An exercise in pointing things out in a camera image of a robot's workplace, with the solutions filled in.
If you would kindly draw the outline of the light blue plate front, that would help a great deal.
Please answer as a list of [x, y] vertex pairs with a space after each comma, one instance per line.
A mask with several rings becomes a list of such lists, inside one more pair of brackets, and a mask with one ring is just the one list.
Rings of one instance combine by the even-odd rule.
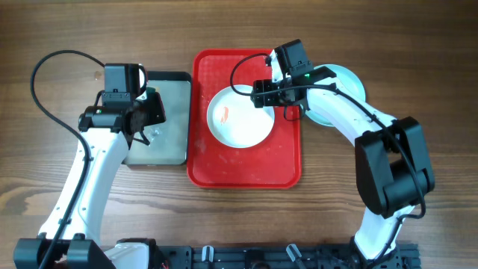
[[319, 125], [322, 125], [322, 126], [327, 126], [327, 127], [333, 127], [334, 125], [329, 121], [327, 120], [325, 117], [319, 115], [318, 113], [316, 112], [313, 112], [312, 110], [307, 110], [305, 112], [305, 115], [312, 121], [314, 121], [315, 123], [319, 124]]

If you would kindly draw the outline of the white plate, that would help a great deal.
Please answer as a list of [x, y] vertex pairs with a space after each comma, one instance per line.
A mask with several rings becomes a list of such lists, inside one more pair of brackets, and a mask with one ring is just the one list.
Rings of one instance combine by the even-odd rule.
[[268, 137], [275, 123], [275, 112], [273, 107], [256, 108], [248, 96], [226, 87], [210, 101], [206, 120], [219, 142], [244, 149]]

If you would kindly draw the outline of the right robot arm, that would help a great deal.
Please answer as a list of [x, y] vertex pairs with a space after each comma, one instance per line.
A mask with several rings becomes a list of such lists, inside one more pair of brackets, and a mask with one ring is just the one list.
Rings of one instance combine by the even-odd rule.
[[301, 40], [262, 54], [272, 70], [249, 95], [257, 108], [298, 106], [330, 122], [354, 147], [356, 186], [365, 205], [353, 247], [373, 268], [390, 259], [403, 222], [426, 214], [435, 187], [423, 129], [413, 117], [385, 114], [349, 90], [331, 67], [316, 67]]

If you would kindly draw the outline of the light blue plate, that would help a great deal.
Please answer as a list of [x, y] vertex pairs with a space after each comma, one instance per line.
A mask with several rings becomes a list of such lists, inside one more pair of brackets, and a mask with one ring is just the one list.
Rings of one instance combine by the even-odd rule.
[[333, 127], [334, 125], [329, 121], [327, 120], [325, 117], [319, 115], [318, 113], [316, 112], [313, 112], [312, 110], [307, 110], [305, 112], [305, 115], [312, 121], [314, 121], [315, 123], [319, 124], [319, 125], [322, 125], [322, 126], [327, 126], [327, 127]]
[[319, 69], [321, 67], [327, 67], [333, 71], [349, 92], [360, 98], [360, 100], [364, 102], [366, 101], [365, 87], [354, 72], [337, 64], [321, 64], [316, 66], [315, 69]]

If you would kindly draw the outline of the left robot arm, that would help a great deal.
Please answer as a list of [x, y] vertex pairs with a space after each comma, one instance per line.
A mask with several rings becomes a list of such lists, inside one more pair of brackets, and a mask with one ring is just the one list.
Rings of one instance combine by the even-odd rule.
[[102, 250], [100, 230], [108, 195], [135, 134], [165, 121], [155, 89], [140, 64], [106, 64], [105, 88], [85, 109], [74, 134], [78, 149], [66, 183], [35, 239], [22, 238], [17, 268], [153, 268], [153, 239], [121, 240]]

